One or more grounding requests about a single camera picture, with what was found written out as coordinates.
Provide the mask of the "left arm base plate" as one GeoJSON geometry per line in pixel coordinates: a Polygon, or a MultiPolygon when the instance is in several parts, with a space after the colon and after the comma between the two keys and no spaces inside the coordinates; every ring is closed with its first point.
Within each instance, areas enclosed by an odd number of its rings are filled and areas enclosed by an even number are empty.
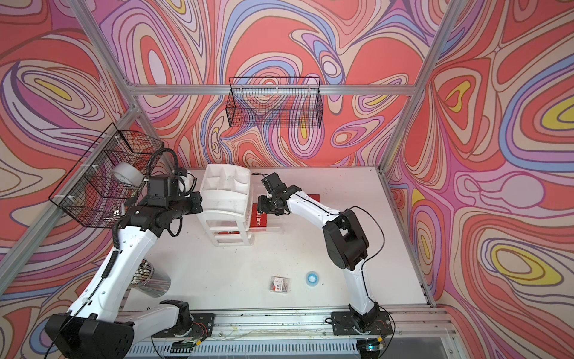
{"type": "Polygon", "coordinates": [[[198,340],[212,336],[215,326],[215,314],[192,313],[189,317],[189,320],[177,323],[172,328],[164,329],[152,335],[152,338],[188,338],[198,340]]]}

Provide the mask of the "white plastic drawer organizer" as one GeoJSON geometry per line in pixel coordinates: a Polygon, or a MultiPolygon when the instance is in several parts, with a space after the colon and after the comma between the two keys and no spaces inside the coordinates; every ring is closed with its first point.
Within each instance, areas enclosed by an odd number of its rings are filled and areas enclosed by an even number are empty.
{"type": "Polygon", "coordinates": [[[203,212],[199,218],[212,244],[249,246],[254,243],[249,232],[253,191],[251,171],[237,165],[210,164],[200,186],[203,212]],[[240,235],[218,235],[220,231],[239,231],[240,235]]]}

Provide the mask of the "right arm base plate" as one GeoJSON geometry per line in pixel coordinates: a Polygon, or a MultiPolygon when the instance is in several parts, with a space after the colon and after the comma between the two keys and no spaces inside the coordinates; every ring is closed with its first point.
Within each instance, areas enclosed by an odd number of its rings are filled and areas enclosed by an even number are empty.
{"type": "Polygon", "coordinates": [[[360,315],[352,311],[335,311],[325,319],[335,336],[377,335],[385,338],[394,332],[393,321],[387,312],[375,311],[360,315]]]}

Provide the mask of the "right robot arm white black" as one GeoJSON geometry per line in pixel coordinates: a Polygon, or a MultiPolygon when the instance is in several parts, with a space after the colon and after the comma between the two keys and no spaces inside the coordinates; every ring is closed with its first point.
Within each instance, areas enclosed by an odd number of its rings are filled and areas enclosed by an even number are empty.
{"type": "Polygon", "coordinates": [[[266,195],[258,197],[258,212],[276,216],[295,214],[321,229],[328,257],[342,269],[350,295],[350,327],[366,334],[380,313],[371,299],[363,274],[369,241],[352,209],[338,211],[311,198],[296,185],[264,183],[266,195]]]}

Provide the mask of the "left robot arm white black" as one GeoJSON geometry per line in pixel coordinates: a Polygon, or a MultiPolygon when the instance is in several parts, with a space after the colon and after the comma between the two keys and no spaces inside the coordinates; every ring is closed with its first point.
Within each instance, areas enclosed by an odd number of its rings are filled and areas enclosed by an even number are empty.
{"type": "Polygon", "coordinates": [[[146,196],[112,227],[112,249],[85,291],[44,331],[66,358],[124,358],[136,343],[162,331],[187,334],[189,305],[178,300],[122,314],[120,305],[140,264],[171,223],[203,211],[198,191],[162,200],[146,196]]]}

